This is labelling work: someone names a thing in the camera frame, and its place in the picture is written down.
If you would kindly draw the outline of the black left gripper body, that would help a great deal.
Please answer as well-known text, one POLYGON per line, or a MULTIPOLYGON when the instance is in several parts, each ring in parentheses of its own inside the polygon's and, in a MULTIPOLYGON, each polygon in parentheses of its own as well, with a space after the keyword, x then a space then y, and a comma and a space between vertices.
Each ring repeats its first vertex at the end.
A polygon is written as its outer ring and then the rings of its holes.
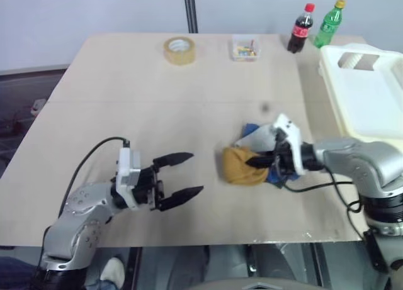
POLYGON ((146 204, 150 209, 160 209, 164 199, 163 182, 158 179, 158 166, 151 165, 140 171, 137 185, 132 190, 139 205, 146 204))

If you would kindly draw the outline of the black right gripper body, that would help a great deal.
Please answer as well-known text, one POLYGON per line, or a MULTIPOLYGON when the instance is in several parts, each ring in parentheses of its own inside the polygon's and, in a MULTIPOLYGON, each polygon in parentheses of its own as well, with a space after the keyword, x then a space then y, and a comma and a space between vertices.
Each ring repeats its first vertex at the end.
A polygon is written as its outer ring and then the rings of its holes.
POLYGON ((290 144, 281 129, 276 130, 274 168, 279 177, 288 177, 295 172, 290 144))

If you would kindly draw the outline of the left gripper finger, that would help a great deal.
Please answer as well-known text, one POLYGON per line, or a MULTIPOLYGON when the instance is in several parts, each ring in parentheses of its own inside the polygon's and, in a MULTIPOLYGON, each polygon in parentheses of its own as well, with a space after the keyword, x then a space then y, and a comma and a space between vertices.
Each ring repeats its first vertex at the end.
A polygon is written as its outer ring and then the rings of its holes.
POLYGON ((187 161, 192 157, 193 154, 189 152, 170 153, 154 159, 152 166, 155 171, 159 171, 159 169, 162 167, 175 166, 187 161))
POLYGON ((203 186, 189 187, 176 191, 168 198, 164 198, 158 202, 159 211, 167 211, 175 207, 185 204, 203 190, 203 186))

